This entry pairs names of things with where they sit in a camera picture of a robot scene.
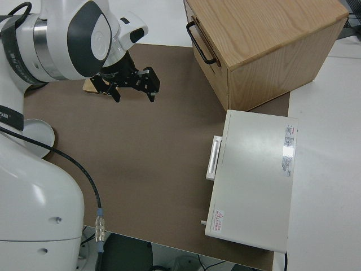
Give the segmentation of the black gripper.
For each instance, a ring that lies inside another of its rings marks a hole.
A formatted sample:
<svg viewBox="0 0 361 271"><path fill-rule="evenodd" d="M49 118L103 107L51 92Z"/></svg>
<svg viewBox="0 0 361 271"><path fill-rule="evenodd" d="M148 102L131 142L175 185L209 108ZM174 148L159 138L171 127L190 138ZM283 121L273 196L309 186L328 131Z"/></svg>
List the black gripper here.
<svg viewBox="0 0 361 271"><path fill-rule="evenodd" d="M133 88L146 93L150 102L155 101L155 95L160 89L160 80L151 67L144 70L137 69L110 72L103 69L94 77L91 83L99 93L110 95L116 103L120 102L121 96L118 88Z"/></svg>

